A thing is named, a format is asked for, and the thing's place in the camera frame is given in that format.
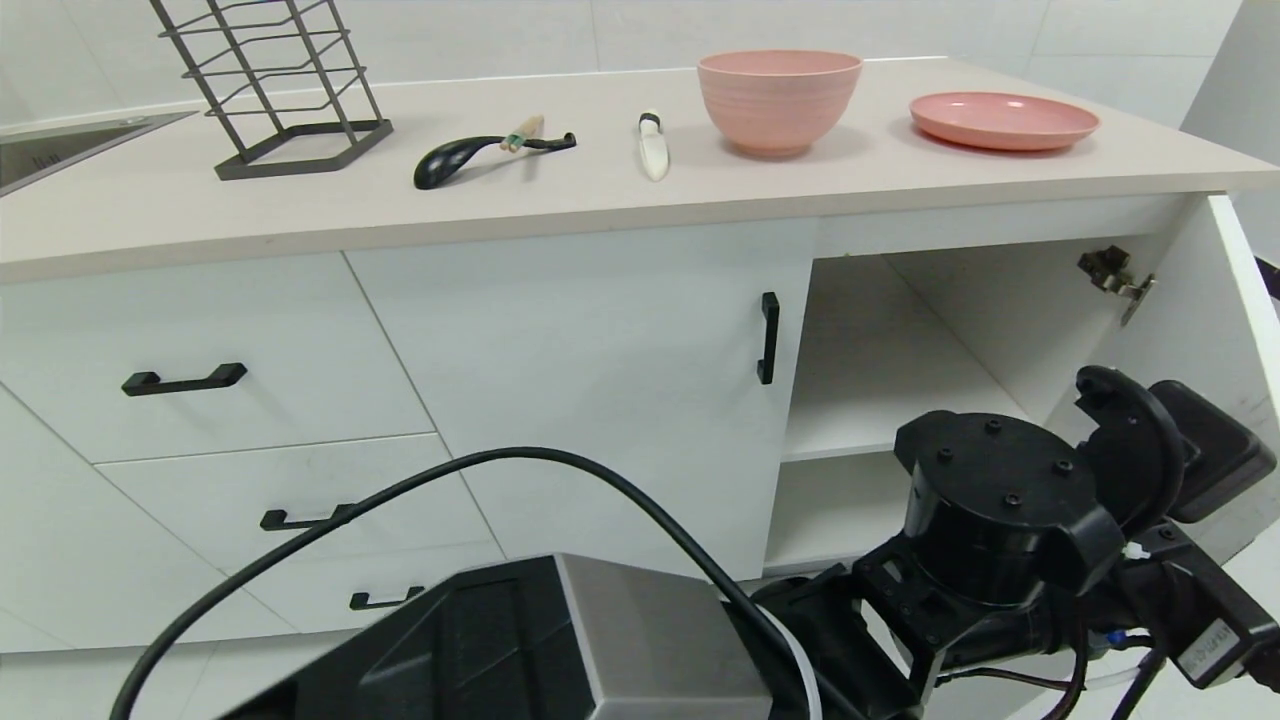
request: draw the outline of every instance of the stainless steel sink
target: stainless steel sink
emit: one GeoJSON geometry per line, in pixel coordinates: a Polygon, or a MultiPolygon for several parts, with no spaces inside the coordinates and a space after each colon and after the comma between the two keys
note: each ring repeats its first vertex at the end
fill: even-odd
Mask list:
{"type": "Polygon", "coordinates": [[[140,115],[0,136],[0,197],[191,114],[140,115]]]}

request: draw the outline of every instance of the pink bowl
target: pink bowl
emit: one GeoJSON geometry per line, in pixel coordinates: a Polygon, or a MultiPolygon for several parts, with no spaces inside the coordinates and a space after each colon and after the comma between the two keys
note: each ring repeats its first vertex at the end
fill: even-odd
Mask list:
{"type": "Polygon", "coordinates": [[[849,106],[863,61],[819,50],[748,50],[698,64],[712,122],[742,152],[804,152],[836,127],[849,106]]]}
{"type": "Polygon", "coordinates": [[[1004,92],[942,92],[911,101],[924,132],[991,150],[1057,150],[1098,129],[1093,113],[1044,97],[1004,92]]]}

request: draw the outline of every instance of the black drawer handle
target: black drawer handle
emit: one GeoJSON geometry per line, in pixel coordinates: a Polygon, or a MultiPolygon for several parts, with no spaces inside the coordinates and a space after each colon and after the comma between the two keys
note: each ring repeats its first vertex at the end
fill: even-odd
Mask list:
{"type": "Polygon", "coordinates": [[[755,374],[760,375],[760,384],[773,384],[773,360],[778,354],[778,316],[782,307],[778,305],[778,296],[765,292],[760,296],[760,311],[764,313],[764,357],[755,363],[755,374]]]}
{"type": "Polygon", "coordinates": [[[351,596],[351,605],[347,607],[352,610],[378,610],[379,607],[396,607],[397,605],[404,605],[406,602],[413,600],[413,596],[425,591],[422,585],[413,585],[408,588],[404,593],[404,600],[389,600],[387,602],[369,602],[367,592],[357,592],[351,596]]]}
{"type": "Polygon", "coordinates": [[[262,521],[260,521],[257,527],[269,533],[274,533],[275,530],[303,530],[306,528],[314,528],[320,523],[332,519],[334,515],[355,506],[356,503],[353,502],[344,502],[338,507],[334,507],[333,514],[329,515],[329,518],[320,518],[319,520],[289,520],[289,514],[284,510],[268,510],[262,514],[262,521]]]}
{"type": "Polygon", "coordinates": [[[243,363],[224,363],[218,366],[216,370],[209,374],[207,378],[201,378],[198,380],[173,380],[161,382],[160,375],[146,372],[146,373],[133,373],[129,379],[124,380],[120,389],[124,395],[129,397],[138,397],[141,395],[165,395],[169,392],[191,392],[193,389],[216,389],[223,387],[232,387],[238,383],[244,374],[248,373],[248,368],[243,363]]]}

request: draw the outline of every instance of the cabinet hinge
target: cabinet hinge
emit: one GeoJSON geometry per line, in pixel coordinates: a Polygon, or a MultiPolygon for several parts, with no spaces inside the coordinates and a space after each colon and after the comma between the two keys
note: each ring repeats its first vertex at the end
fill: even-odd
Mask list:
{"type": "Polygon", "coordinates": [[[1120,327],[1129,324],[1129,319],[1138,311],[1138,306],[1142,305],[1147,293],[1151,292],[1151,288],[1156,287],[1155,274],[1147,275],[1147,279],[1142,284],[1134,284],[1133,274],[1125,272],[1128,265],[1129,254],[1115,245],[1106,250],[1085,252],[1080,255],[1080,261],[1076,263],[1076,266],[1089,275],[1089,282],[1093,283],[1093,287],[1102,292],[1119,295],[1129,301],[1129,307],[1125,309],[1124,315],[1120,318],[1120,327]]]}

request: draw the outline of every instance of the pink plate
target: pink plate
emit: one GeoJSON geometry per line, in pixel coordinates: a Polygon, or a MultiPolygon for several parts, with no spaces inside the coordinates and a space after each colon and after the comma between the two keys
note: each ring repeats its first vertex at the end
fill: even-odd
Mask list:
{"type": "Polygon", "coordinates": [[[934,137],[991,150],[1056,150],[1098,129],[1093,113],[1044,97],[941,92],[911,101],[911,118],[934,137]]]}

